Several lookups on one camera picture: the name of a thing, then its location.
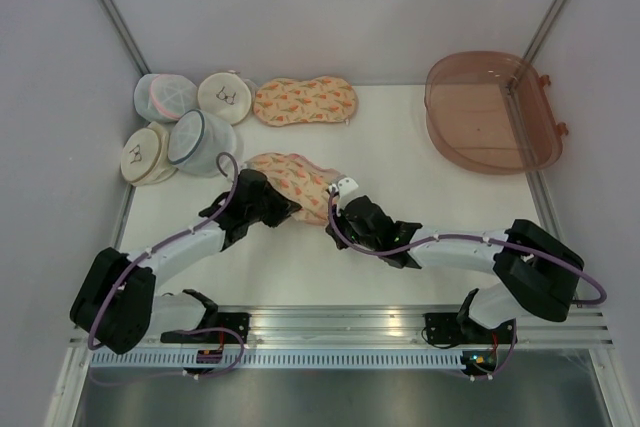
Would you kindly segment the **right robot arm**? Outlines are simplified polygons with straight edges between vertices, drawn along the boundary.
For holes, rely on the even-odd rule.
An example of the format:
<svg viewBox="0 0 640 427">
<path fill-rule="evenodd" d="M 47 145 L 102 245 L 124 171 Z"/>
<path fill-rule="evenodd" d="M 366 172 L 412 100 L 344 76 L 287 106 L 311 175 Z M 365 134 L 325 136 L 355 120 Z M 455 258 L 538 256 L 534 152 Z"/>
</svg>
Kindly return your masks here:
<svg viewBox="0 0 640 427">
<path fill-rule="evenodd" d="M 439 347 L 485 343 L 514 320 L 532 315 L 560 323 L 574 300 L 582 259 L 536 224 L 517 219 L 504 231 L 440 233 L 420 223 L 395 221 L 367 196 L 332 200 L 326 232 L 338 249 L 353 249 L 397 268 L 454 268 L 492 274 L 497 282 L 474 288 L 453 315 L 452 339 Z"/>
</svg>

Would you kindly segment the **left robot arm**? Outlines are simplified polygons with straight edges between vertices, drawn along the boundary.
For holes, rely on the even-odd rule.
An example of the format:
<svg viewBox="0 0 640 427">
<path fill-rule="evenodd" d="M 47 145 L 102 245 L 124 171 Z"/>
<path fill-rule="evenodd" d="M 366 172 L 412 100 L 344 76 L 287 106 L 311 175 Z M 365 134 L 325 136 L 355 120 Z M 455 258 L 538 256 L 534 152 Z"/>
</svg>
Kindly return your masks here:
<svg viewBox="0 0 640 427">
<path fill-rule="evenodd" d="M 148 335 L 209 342 L 218 331 L 217 304 L 195 289 L 160 295 L 158 288 L 230 248 L 252 225 L 275 228 L 300 209 L 265 174 L 244 169 L 194 225 L 139 252 L 112 247 L 100 251 L 71 306 L 70 319 L 87 333 L 91 350 L 106 347 L 124 354 Z"/>
</svg>

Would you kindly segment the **floral mesh laundry bag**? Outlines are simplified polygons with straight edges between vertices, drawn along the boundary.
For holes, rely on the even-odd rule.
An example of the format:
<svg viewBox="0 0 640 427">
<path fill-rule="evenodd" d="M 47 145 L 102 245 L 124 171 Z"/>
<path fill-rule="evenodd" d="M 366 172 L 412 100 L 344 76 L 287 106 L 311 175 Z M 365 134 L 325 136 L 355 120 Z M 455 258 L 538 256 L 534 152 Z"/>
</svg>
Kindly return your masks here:
<svg viewBox="0 0 640 427">
<path fill-rule="evenodd" d="M 341 172 L 321 168 L 298 154 L 275 152 L 256 155 L 244 165 L 265 174 L 278 193 L 300 205 L 293 219 L 321 227 L 329 223 L 328 190 L 343 176 Z"/>
</svg>

